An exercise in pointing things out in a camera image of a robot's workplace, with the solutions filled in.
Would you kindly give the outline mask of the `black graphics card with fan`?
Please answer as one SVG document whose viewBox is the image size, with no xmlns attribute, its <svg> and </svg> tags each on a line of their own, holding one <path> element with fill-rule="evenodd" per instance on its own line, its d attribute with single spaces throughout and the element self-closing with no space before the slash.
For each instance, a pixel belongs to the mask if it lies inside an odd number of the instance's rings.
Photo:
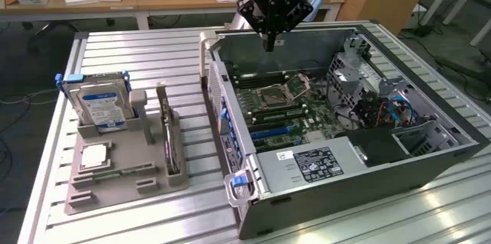
<svg viewBox="0 0 491 244">
<path fill-rule="evenodd" d="M 156 94 L 160 103 L 160 120 L 164 137 L 164 155 L 168 175 L 177 175 L 183 173 L 183 144 L 180 131 L 180 118 L 176 111 L 173 111 L 168 95 L 167 84 L 159 82 L 156 84 Z"/>
</svg>

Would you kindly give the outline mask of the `black RAM slot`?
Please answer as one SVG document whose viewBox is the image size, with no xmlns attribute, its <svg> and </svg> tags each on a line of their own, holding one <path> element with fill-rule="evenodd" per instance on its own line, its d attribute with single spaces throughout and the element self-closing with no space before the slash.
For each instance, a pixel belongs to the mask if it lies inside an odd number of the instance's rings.
<svg viewBox="0 0 491 244">
<path fill-rule="evenodd" d="M 235 80 L 233 86 L 239 89 L 255 89 L 260 87 L 267 87 L 275 84 L 283 84 L 286 82 L 284 77 L 251 77 L 239 78 Z"/>
<path fill-rule="evenodd" d="M 284 74 L 283 73 L 251 73 L 251 74 L 237 74 L 233 76 L 233 80 L 239 82 L 246 81 L 272 81 L 272 82 L 283 82 Z"/>
</svg>

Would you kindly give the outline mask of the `open socket cover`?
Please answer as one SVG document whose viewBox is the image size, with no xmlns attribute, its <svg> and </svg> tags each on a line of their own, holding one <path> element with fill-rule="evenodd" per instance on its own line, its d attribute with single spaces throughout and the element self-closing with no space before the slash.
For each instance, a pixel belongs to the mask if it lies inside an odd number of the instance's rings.
<svg viewBox="0 0 491 244">
<path fill-rule="evenodd" d="M 304 74 L 298 73 L 284 84 L 284 89 L 290 98 L 295 100 L 311 89 L 308 77 Z"/>
</svg>

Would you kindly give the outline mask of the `silver drive cage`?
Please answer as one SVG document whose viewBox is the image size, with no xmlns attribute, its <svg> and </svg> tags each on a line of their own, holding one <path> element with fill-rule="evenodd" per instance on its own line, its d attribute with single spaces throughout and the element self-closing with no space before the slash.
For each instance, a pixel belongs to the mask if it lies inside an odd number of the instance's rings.
<svg viewBox="0 0 491 244">
<path fill-rule="evenodd" d="M 380 94 L 382 77 L 362 56 L 335 54 L 328 68 L 328 102 L 352 109 L 364 98 Z"/>
</svg>

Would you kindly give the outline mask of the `black power adapter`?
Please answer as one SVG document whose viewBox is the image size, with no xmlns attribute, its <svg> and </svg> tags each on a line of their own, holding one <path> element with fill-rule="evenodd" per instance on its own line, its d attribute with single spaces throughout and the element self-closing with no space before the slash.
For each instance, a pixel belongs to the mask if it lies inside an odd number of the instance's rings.
<svg viewBox="0 0 491 244">
<path fill-rule="evenodd" d="M 426 37 L 434 32 L 434 26 L 431 25 L 419 25 L 412 29 L 412 34 L 418 37 Z"/>
</svg>

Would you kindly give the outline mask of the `green motherboard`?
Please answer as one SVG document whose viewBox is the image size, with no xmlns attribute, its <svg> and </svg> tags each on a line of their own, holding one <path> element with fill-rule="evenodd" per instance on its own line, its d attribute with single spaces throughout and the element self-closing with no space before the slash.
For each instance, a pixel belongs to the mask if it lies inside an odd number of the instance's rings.
<svg viewBox="0 0 491 244">
<path fill-rule="evenodd" d="M 251 121 L 251 114 L 258 111 L 271 110 L 264 109 L 258 97 L 258 90 L 266 87 L 255 89 L 239 89 L 233 86 L 235 80 L 232 81 L 233 91 L 239 103 L 239 108 L 244 117 L 244 122 L 248 128 L 248 132 L 258 132 L 272 128 L 295 126 L 291 133 L 286 135 L 272 136 L 263 139 L 252 139 L 256 152 L 267 152 L 278 150 L 280 148 L 294 147 L 302 144 L 308 144 L 306 139 L 307 132 L 322 131 L 326 140 L 332 139 L 346 129 L 343 124 L 339 122 L 335 108 L 328 104 L 326 98 L 326 87 L 327 81 L 324 77 L 315 77 L 308 70 L 296 71 L 282 71 L 284 74 L 286 82 L 271 86 L 282 86 L 291 80 L 298 74 L 304 74 L 310 79 L 311 89 L 295 100 L 288 96 L 284 89 L 284 93 L 290 98 L 290 105 L 280 106 L 271 109 L 288 109 L 288 108 L 303 108 L 306 110 L 304 116 L 288 120 L 278 120 L 268 123 L 254 124 Z"/>
</svg>

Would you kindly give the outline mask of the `installed green RAM stick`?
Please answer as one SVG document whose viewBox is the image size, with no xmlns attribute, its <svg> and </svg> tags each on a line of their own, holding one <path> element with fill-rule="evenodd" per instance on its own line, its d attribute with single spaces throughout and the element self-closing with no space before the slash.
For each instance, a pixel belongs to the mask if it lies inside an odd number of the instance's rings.
<svg viewBox="0 0 491 244">
<path fill-rule="evenodd" d="M 262 124 L 278 120 L 288 120 L 303 117 L 304 112 L 306 110 L 303 108 L 263 110 L 251 114 L 251 121 L 254 124 Z"/>
</svg>

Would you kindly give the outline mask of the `blue expansion slot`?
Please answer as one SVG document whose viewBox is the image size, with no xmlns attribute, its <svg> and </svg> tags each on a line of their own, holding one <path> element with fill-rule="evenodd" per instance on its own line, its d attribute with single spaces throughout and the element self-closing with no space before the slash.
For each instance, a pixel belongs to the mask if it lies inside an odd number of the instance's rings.
<svg viewBox="0 0 491 244">
<path fill-rule="evenodd" d="M 263 139 L 263 138 L 268 138 L 268 137 L 272 137 L 272 136 L 286 135 L 286 134 L 291 133 L 294 127 L 295 126 L 292 125 L 292 126 L 287 126 L 287 127 L 267 129 L 267 130 L 258 131 L 258 132 L 251 132 L 250 136 L 254 140 L 256 140 L 256 139 Z"/>
</svg>

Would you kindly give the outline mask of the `black floor stand base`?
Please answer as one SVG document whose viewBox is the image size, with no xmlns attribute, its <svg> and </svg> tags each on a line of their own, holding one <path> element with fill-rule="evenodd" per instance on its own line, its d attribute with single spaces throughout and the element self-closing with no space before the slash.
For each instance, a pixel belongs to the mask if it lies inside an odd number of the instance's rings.
<svg viewBox="0 0 491 244">
<path fill-rule="evenodd" d="M 436 57 L 435 62 L 438 62 L 440 66 L 446 66 L 491 85 L 491 60 L 488 58 L 470 57 L 466 59 L 448 60 Z"/>
</svg>

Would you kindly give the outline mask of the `black plastic shroud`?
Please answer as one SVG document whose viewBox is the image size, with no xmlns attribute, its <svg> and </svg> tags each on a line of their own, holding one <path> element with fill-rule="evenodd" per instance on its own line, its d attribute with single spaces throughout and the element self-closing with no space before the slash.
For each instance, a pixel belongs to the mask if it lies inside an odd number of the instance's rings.
<svg viewBox="0 0 491 244">
<path fill-rule="evenodd" d="M 344 135 L 364 154 L 364 162 L 368 167 L 394 163 L 411 157 L 398 144 L 390 127 L 356 129 L 347 131 Z"/>
</svg>

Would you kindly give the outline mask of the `hard disk with blue caddy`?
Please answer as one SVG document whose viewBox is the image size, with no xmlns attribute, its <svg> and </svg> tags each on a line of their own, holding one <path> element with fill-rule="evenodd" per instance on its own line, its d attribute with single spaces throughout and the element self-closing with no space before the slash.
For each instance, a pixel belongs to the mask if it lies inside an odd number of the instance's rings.
<svg viewBox="0 0 491 244">
<path fill-rule="evenodd" d="M 136 117 L 129 104 L 129 73 L 123 70 L 99 74 L 57 74 L 55 84 L 77 113 L 81 125 L 100 133 L 127 129 Z"/>
</svg>

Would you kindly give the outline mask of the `black chair base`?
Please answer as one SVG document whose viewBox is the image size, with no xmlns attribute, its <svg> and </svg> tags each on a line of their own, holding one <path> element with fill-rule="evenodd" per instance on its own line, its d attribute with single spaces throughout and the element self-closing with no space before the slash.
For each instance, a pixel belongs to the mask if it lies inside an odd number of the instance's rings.
<svg viewBox="0 0 491 244">
<path fill-rule="evenodd" d="M 113 26 L 115 25 L 115 19 L 113 18 L 105 18 L 105 25 L 107 26 Z M 29 31 L 33 29 L 33 23 L 32 22 L 21 22 L 21 26 L 24 28 L 25 31 Z M 57 27 L 65 27 L 69 29 L 69 31 L 72 31 L 73 33 L 79 33 L 80 30 L 77 29 L 77 27 L 73 25 L 73 23 L 69 20 L 55 20 L 47 23 L 47 25 L 44 27 L 41 27 L 41 29 L 35 33 L 35 35 L 28 39 L 27 42 L 27 50 L 31 54 L 36 54 L 39 53 L 39 47 L 36 45 L 36 43 L 41 40 L 41 38 L 51 32 L 53 31 Z"/>
</svg>

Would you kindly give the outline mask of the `grey power supply unit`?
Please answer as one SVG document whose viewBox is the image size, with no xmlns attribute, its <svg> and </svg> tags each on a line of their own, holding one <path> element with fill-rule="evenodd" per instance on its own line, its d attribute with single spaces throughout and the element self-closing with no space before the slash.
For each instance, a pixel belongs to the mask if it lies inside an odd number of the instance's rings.
<svg viewBox="0 0 491 244">
<path fill-rule="evenodd" d="M 258 154 L 272 193 L 331 182 L 367 170 L 347 137 L 316 141 Z"/>
</svg>

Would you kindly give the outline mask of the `silver CPU chip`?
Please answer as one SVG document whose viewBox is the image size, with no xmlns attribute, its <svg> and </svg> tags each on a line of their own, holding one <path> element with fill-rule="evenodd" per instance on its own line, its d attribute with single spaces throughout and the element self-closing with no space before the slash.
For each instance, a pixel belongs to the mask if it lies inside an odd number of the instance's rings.
<svg viewBox="0 0 491 244">
<path fill-rule="evenodd" d="M 87 146 L 83 149 L 81 166 L 84 168 L 100 166 L 107 158 L 107 146 L 103 144 Z"/>
</svg>

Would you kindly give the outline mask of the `open black PC case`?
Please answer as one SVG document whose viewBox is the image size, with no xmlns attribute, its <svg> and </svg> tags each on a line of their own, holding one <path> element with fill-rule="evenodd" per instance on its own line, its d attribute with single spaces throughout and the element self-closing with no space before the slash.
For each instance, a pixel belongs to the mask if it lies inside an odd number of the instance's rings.
<svg viewBox="0 0 491 244">
<path fill-rule="evenodd" d="M 271 52 L 252 30 L 209 30 L 200 35 L 207 104 L 221 163 L 224 189 L 235 209 L 239 238 L 250 239 L 423 187 L 454 165 L 491 148 L 491 117 L 403 42 L 378 24 L 334 22 L 299 27 L 275 41 Z M 350 109 L 328 102 L 328 68 L 335 54 L 359 55 L 382 77 L 380 94 Z M 346 127 L 390 127 L 411 156 L 331 182 L 272 193 L 233 91 L 237 74 L 308 70 L 327 81 L 326 98 Z M 233 176 L 248 185 L 231 187 Z"/>
</svg>

